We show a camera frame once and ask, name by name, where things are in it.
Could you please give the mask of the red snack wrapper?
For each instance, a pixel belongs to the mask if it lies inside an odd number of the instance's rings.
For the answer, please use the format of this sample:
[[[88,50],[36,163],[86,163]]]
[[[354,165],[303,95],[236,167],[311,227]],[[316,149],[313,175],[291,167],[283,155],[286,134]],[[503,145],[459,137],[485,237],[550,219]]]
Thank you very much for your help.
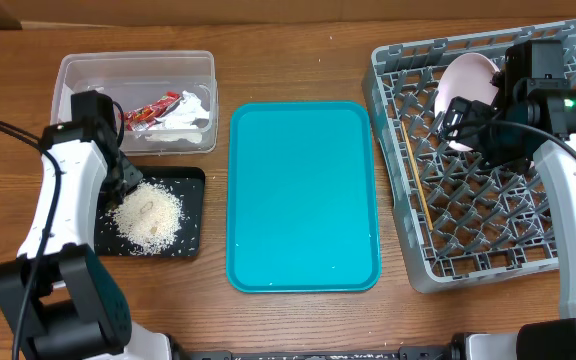
[[[129,131],[143,131],[153,127],[159,117],[176,105],[182,96],[178,93],[167,92],[156,102],[125,113],[125,129]]]

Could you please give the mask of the white round plate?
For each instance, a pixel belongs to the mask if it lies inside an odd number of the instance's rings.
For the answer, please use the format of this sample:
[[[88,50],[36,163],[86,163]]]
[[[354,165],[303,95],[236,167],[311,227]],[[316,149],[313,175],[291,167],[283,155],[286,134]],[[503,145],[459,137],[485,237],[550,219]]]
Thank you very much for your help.
[[[461,96],[491,105],[498,88],[491,81],[499,67],[479,53],[466,53],[457,57],[444,71],[434,101],[436,115],[445,113],[450,101]]]

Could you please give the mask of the white napkin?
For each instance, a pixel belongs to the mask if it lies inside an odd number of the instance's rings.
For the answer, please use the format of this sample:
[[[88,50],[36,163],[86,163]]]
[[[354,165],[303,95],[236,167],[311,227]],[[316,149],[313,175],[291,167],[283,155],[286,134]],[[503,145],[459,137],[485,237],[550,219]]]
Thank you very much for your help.
[[[199,144],[202,139],[201,129],[206,126],[210,112],[202,107],[201,99],[194,93],[183,91],[179,100],[174,102],[149,128],[152,134],[147,141],[174,142],[186,140]]]

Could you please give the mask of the wooden chopstick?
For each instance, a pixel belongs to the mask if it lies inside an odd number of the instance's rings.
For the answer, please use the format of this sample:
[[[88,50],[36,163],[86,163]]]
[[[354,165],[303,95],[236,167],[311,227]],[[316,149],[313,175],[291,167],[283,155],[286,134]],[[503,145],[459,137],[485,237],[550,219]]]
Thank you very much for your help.
[[[413,153],[413,151],[412,151],[411,143],[410,143],[410,140],[409,140],[409,135],[408,135],[408,133],[407,133],[407,128],[406,128],[406,126],[405,126],[405,124],[404,124],[403,122],[401,122],[401,127],[402,127],[402,132],[403,132],[404,140],[405,140],[405,143],[406,143],[406,148],[407,148],[407,151],[408,151],[409,159],[410,159],[410,162],[411,162],[411,164],[412,164],[412,165],[411,165],[412,173],[413,173],[413,176],[414,176],[415,184],[416,184],[417,189],[418,189],[418,194],[419,194],[420,199],[421,199],[421,200],[420,200],[420,204],[422,205],[422,208],[423,208],[423,211],[424,211],[424,214],[425,214],[427,227],[428,227],[428,229],[429,229],[430,232],[433,232],[434,227],[433,227],[432,219],[431,219],[430,212],[429,212],[429,209],[428,209],[428,206],[427,206],[425,193],[424,193],[423,188],[422,188],[422,183],[421,183],[421,179],[420,179],[420,177],[419,177],[419,172],[418,172],[417,161],[416,161],[416,159],[415,159],[415,157],[414,157],[414,153]]]

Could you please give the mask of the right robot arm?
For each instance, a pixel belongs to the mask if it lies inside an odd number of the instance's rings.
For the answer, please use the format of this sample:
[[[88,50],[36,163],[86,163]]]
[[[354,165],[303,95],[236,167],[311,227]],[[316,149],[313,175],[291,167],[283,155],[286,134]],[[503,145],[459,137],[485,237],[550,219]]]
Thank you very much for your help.
[[[490,167],[532,165],[546,190],[560,276],[560,317],[512,334],[458,334],[460,359],[576,359],[576,88],[559,40],[509,47],[498,70],[466,53],[444,72],[437,109],[440,138],[479,152]]]

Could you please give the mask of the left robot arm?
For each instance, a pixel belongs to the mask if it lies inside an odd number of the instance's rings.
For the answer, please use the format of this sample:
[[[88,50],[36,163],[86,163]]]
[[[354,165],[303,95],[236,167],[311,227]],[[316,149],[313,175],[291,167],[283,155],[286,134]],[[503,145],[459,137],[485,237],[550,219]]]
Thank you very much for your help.
[[[101,196],[119,203],[141,180],[120,149],[119,105],[75,93],[71,119],[33,135],[0,120],[0,132],[36,149],[42,184],[31,228],[14,260],[0,263],[0,310],[14,359],[184,360],[168,334],[131,318],[127,300],[94,252]]]

